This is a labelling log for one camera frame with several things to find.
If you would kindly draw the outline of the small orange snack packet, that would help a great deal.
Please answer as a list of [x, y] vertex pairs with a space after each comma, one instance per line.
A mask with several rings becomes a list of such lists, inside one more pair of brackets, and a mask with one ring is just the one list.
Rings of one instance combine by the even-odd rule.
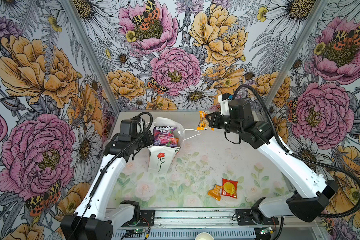
[[197, 131], [211, 130], [214, 131], [214, 128], [209, 127], [209, 122], [207, 121], [207, 115], [209, 113], [205, 111], [199, 111], [199, 124], [197, 126]]

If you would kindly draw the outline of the purple Fox's candy bag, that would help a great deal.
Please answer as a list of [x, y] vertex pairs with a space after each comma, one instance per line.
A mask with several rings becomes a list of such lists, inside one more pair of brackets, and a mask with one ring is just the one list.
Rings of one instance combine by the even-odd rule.
[[156, 126], [154, 127], [154, 146], [163, 146], [174, 148], [178, 145], [178, 139], [175, 137], [177, 127]]

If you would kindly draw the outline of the white paper bag red flower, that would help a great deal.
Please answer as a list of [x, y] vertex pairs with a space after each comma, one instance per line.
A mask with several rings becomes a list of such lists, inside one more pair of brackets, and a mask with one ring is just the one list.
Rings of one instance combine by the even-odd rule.
[[154, 127], [156, 126], [177, 127], [175, 137], [178, 139], [178, 145], [176, 147], [154, 146], [154, 144], [148, 147], [150, 151], [148, 171], [166, 174], [169, 171], [172, 161], [176, 158], [184, 143], [193, 137], [199, 136], [201, 133], [194, 129], [185, 129], [180, 123], [161, 117], [154, 119], [152, 127], [153, 132]]

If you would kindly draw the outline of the red orange snack packet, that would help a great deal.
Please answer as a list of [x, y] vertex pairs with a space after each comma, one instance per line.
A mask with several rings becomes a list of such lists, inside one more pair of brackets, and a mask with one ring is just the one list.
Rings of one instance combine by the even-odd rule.
[[237, 199], [238, 181], [222, 180], [222, 196]]

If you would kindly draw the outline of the orange twisted candy wrapper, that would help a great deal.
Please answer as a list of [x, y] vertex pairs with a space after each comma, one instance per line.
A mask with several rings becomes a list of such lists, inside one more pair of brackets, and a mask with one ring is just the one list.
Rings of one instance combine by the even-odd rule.
[[214, 187], [208, 191], [208, 196], [214, 198], [217, 201], [220, 201], [221, 200], [221, 194], [220, 194], [221, 189], [222, 189], [221, 186], [214, 185]]

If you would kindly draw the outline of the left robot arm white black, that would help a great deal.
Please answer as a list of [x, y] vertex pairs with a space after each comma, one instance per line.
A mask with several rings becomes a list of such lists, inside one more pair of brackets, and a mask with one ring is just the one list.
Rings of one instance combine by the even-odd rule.
[[141, 139], [122, 141], [120, 136], [109, 141], [104, 150], [100, 169], [80, 205], [72, 215], [63, 217], [61, 230], [67, 240], [110, 240], [115, 230], [126, 223], [140, 221], [140, 205], [123, 201], [113, 211], [107, 212], [112, 190], [128, 159], [143, 148], [153, 144], [150, 133]]

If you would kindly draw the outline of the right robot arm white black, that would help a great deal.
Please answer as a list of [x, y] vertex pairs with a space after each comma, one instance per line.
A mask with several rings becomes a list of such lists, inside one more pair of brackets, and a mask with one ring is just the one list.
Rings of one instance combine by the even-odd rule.
[[295, 216], [304, 222], [312, 222], [327, 207], [338, 190], [337, 184], [314, 172], [303, 161], [292, 156], [290, 150], [283, 150], [284, 142], [275, 136], [267, 122], [248, 118], [233, 119], [229, 115], [214, 112], [206, 115], [209, 127], [239, 135], [239, 140], [250, 144], [267, 157], [295, 188], [284, 197], [260, 198], [252, 206], [250, 217], [257, 224], [266, 218]]

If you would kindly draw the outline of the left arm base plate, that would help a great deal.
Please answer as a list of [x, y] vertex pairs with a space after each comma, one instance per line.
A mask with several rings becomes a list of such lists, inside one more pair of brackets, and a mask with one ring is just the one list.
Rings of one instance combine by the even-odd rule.
[[126, 222], [122, 227], [153, 227], [155, 215], [155, 210], [141, 210], [137, 219]]

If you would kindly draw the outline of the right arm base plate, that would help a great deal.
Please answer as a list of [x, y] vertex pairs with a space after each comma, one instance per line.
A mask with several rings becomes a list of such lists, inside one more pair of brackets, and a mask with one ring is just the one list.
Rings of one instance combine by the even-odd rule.
[[237, 221], [239, 226], [277, 226], [280, 224], [277, 217], [266, 218], [259, 211], [252, 209], [236, 209], [233, 220]]

